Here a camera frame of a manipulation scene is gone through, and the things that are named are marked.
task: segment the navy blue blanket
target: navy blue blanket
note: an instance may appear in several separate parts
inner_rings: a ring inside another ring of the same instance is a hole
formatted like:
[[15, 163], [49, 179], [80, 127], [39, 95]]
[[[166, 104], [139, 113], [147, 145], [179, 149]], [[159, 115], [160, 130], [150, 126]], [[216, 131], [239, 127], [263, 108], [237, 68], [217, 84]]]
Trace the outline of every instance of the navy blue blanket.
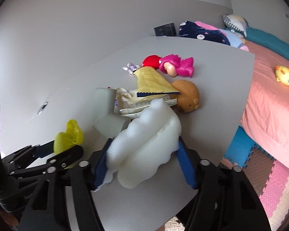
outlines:
[[230, 46], [230, 42], [228, 41], [227, 37], [220, 31], [205, 29], [190, 21], [185, 21], [180, 24], [179, 37], [215, 41]]

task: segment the yellow rubber duck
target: yellow rubber duck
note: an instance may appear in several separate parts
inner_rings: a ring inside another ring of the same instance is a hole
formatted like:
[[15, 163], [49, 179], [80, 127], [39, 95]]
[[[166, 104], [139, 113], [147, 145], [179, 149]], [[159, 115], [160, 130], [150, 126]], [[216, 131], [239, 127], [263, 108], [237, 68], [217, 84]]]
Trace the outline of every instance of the yellow rubber duck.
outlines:
[[75, 145], [81, 145], [83, 133], [76, 120], [69, 120], [66, 124], [66, 131], [56, 135], [54, 141], [54, 153], [59, 154]]
[[284, 66], [276, 66], [275, 68], [276, 81], [289, 86], [289, 68]]

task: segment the yellow envelope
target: yellow envelope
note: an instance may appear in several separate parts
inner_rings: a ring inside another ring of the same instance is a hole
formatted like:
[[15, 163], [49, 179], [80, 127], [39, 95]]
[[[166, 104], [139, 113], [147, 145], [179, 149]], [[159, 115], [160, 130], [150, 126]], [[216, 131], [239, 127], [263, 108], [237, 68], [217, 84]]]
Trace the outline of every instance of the yellow envelope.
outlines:
[[158, 94], [180, 94], [152, 67], [142, 67], [134, 72], [138, 78], [137, 97]]

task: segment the teal blanket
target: teal blanket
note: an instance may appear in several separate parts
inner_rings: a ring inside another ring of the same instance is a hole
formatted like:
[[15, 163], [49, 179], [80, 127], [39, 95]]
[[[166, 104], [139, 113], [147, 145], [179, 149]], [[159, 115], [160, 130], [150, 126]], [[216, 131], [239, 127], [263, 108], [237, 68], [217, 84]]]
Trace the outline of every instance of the teal blanket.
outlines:
[[289, 61], [289, 44], [276, 36], [256, 28], [247, 28], [246, 40], [257, 43], [281, 55]]

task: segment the blue floor mat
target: blue floor mat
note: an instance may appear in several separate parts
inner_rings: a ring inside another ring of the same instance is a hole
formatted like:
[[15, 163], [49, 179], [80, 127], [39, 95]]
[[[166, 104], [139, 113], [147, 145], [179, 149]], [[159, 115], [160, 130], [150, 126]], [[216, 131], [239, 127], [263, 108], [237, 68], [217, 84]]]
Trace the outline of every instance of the blue floor mat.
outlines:
[[250, 152], [255, 145], [257, 145], [257, 143], [245, 133], [241, 126], [239, 126], [224, 158], [231, 161], [231, 163], [236, 162], [238, 166], [244, 167], [249, 159]]

